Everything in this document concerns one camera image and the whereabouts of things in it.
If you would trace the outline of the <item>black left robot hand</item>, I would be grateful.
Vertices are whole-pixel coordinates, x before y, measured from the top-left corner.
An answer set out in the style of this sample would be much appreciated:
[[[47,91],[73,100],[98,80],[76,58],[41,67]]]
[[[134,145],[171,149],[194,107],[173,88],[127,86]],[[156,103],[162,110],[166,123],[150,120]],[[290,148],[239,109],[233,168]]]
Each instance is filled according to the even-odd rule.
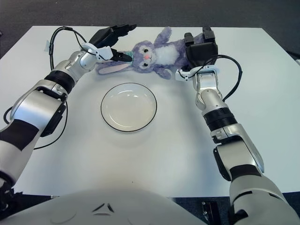
[[[94,45],[97,49],[108,46],[112,47],[118,42],[119,37],[126,36],[130,31],[134,30],[136,27],[136,24],[124,24],[121,26],[112,26],[105,29],[100,29],[90,39],[89,43]],[[112,56],[109,58],[109,60],[132,62],[132,57],[125,53],[118,52],[117,50],[112,48],[111,52]]]

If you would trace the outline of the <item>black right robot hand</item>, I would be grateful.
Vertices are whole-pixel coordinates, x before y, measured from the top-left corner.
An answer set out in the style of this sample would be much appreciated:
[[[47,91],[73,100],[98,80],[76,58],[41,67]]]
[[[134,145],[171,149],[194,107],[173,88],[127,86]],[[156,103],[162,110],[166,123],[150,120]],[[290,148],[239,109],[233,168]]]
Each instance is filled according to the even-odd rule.
[[[184,42],[187,59],[187,65],[181,68],[184,72],[203,66],[212,56],[218,55],[215,34],[209,26],[203,27],[202,33],[196,37],[193,37],[191,33],[185,33]]]

